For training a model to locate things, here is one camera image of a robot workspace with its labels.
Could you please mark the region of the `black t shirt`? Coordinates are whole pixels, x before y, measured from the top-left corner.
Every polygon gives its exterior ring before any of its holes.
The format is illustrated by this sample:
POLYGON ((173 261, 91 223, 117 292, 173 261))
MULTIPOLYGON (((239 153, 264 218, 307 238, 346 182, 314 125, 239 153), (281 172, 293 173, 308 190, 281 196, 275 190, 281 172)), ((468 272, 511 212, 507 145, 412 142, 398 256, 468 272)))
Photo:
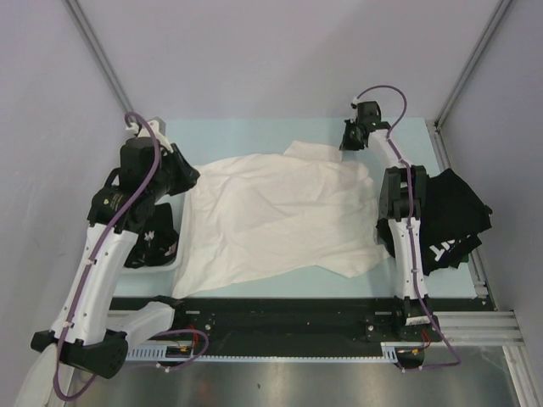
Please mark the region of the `black t shirt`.
POLYGON ((169 264, 176 257, 178 240, 179 233, 174 229, 171 205, 156 205, 129 253, 125 267, 139 269, 169 264))

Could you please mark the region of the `white t shirt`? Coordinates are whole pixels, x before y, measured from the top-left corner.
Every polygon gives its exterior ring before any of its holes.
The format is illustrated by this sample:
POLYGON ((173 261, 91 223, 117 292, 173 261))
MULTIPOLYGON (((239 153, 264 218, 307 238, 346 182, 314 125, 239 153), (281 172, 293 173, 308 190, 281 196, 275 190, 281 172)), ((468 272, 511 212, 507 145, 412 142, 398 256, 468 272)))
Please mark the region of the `white t shirt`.
POLYGON ((199 174, 183 202, 176 298, 312 266, 352 278, 388 257, 369 169, 328 145, 292 142, 199 174))

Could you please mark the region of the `white plastic laundry basket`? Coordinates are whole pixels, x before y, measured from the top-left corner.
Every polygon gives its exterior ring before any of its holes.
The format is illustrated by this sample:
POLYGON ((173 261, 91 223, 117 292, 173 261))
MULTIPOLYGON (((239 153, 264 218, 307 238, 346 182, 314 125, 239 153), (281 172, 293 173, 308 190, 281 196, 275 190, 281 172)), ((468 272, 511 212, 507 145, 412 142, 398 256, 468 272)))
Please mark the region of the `white plastic laundry basket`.
POLYGON ((161 272, 167 272, 170 270, 173 270, 181 261, 179 257, 179 248, 180 248, 180 237, 181 237, 181 219, 182 219, 182 199, 173 199, 173 198, 162 198, 156 205, 159 204, 170 204, 172 207, 172 213, 173 213, 173 224, 174 229, 179 233, 179 240, 178 240, 178 246, 177 246, 177 254, 176 257, 167 265, 163 266, 155 266, 155 267, 142 267, 139 269, 129 269, 125 267, 125 264, 123 268, 121 269, 122 275, 136 275, 136 274, 149 274, 149 273, 161 273, 161 272))

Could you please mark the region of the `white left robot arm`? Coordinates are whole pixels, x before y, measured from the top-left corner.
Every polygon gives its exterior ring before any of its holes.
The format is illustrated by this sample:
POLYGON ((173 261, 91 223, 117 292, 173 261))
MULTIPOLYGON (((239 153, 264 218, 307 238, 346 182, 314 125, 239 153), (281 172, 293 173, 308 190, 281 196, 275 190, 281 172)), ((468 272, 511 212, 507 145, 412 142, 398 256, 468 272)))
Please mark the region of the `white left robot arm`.
POLYGON ((182 301, 156 296, 129 316, 119 328, 107 328, 107 315, 116 283, 143 226, 165 195, 175 196, 196 185, 199 173, 184 159, 176 144, 161 146, 160 163, 150 183, 131 207, 107 227, 110 220, 141 186, 154 162, 149 137, 133 137, 120 149, 120 167, 113 169, 92 199, 87 219, 86 247, 63 309, 53 325, 36 332, 31 348, 60 347, 63 364, 110 379, 124 365, 129 351, 164 333, 181 337, 188 328, 180 313, 182 301))

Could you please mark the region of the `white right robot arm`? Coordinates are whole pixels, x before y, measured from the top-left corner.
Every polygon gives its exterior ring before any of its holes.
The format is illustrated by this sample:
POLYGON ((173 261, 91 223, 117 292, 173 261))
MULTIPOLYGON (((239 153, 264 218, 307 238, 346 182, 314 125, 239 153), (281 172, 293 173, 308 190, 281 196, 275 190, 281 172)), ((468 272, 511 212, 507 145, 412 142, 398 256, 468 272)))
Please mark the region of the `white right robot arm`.
POLYGON ((384 166, 378 201, 378 219, 388 225, 400 282, 396 296, 421 300, 428 294, 420 249, 422 209, 425 204, 427 172, 412 164, 391 137, 393 126, 382 119, 377 102, 355 98, 354 116, 344 121, 341 151, 369 149, 384 166))

